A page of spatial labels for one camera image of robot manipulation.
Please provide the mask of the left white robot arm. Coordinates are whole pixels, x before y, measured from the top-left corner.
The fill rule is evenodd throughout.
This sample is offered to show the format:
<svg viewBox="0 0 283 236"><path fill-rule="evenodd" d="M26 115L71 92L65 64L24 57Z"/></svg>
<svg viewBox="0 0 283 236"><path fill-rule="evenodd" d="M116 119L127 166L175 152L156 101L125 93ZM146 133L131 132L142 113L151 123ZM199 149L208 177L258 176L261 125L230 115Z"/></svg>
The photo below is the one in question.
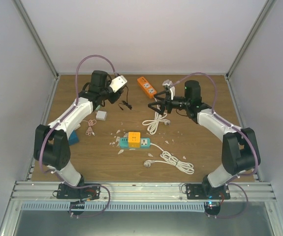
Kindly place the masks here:
<svg viewBox="0 0 283 236"><path fill-rule="evenodd" d="M81 121L93 113L105 101L115 103L123 93L127 80L123 75L111 79L107 72L95 70L91 81L83 86L71 106L48 125L39 125L35 130L33 157L50 172L57 174L68 193L75 199L85 194L81 184L82 175L72 165L68 138Z"/></svg>

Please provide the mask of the orange power socket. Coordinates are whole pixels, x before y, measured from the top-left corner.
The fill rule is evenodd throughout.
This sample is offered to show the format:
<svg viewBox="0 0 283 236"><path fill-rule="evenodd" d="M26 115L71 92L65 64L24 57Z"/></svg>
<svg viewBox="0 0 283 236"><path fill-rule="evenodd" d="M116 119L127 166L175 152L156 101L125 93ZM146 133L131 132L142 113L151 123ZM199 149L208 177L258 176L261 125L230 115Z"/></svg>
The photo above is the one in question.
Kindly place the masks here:
<svg viewBox="0 0 283 236"><path fill-rule="evenodd" d="M137 79L137 83L150 99L154 98L154 95L157 93L157 91L154 89L154 87L148 82L148 80L145 77L139 77Z"/></svg>

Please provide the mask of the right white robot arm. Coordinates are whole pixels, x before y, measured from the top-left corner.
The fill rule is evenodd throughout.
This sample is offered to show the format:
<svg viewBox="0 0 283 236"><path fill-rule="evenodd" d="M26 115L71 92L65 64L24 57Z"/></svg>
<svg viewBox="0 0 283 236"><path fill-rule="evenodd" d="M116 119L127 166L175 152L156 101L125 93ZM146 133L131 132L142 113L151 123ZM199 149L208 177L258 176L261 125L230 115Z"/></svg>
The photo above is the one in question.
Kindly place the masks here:
<svg viewBox="0 0 283 236"><path fill-rule="evenodd" d="M184 110L189 119L214 134L222 142L221 164L202 181L202 195L213 199L224 186L239 175L253 173L260 164L256 135L251 128L241 128L219 116L202 101L198 81L185 82L184 96L176 96L170 80L163 84L164 91L154 95L156 101L148 107L160 115L173 109Z"/></svg>

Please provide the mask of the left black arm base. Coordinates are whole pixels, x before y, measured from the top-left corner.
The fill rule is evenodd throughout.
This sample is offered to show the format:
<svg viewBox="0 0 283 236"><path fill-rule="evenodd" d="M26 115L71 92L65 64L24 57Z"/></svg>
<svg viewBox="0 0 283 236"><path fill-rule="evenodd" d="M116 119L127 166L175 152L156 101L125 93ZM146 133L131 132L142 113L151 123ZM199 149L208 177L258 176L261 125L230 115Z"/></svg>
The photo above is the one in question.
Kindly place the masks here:
<svg viewBox="0 0 283 236"><path fill-rule="evenodd" d="M89 187L78 189L61 183L52 195L57 199L92 201L99 199L100 187L99 184L90 184Z"/></svg>

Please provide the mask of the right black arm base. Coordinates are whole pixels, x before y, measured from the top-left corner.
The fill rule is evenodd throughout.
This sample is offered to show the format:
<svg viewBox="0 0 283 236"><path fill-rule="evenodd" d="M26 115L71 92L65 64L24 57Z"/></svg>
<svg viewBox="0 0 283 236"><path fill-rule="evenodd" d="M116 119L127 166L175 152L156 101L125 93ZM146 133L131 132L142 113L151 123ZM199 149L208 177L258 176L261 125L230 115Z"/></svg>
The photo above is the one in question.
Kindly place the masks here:
<svg viewBox="0 0 283 236"><path fill-rule="evenodd" d="M180 191L186 194L188 200L229 200L230 193L227 186L212 188L209 184L184 183Z"/></svg>

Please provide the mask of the yellow socket cube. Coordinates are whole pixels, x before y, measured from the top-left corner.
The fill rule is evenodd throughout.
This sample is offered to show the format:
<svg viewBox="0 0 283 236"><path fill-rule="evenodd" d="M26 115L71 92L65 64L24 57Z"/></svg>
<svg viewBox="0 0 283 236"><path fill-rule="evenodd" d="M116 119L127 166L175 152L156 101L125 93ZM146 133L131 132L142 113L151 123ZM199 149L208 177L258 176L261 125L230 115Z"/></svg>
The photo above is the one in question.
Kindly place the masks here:
<svg viewBox="0 0 283 236"><path fill-rule="evenodd" d="M128 132L128 147L140 148L141 133L140 132Z"/></svg>

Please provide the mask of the blue power socket cube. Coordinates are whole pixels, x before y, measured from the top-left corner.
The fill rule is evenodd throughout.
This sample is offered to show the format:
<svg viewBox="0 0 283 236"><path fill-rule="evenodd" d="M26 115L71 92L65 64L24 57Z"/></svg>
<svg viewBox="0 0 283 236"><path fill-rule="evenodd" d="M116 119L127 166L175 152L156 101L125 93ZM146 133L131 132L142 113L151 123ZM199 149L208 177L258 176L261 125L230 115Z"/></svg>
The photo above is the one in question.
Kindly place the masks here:
<svg viewBox="0 0 283 236"><path fill-rule="evenodd" d="M74 145L74 144L76 144L78 142L79 142L78 135L77 135L76 131L73 130L72 133L70 134L69 138L68 138L68 143L70 145Z"/></svg>

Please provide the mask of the black adapter with cable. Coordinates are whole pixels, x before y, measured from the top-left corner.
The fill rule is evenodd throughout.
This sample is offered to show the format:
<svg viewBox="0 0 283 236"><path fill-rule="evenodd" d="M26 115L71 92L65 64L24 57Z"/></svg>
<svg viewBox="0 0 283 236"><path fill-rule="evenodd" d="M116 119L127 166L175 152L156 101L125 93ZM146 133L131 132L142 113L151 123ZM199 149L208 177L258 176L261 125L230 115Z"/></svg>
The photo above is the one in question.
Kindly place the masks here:
<svg viewBox="0 0 283 236"><path fill-rule="evenodd" d="M132 110L132 105L129 104L129 102L128 102L129 88L128 88L128 86L125 86L125 88L127 89L127 92L126 92L126 100L122 100L122 101L118 104L119 108L120 108L122 111L124 110L124 109L123 109L123 106L125 106L125 107L127 107L128 109Z"/></svg>

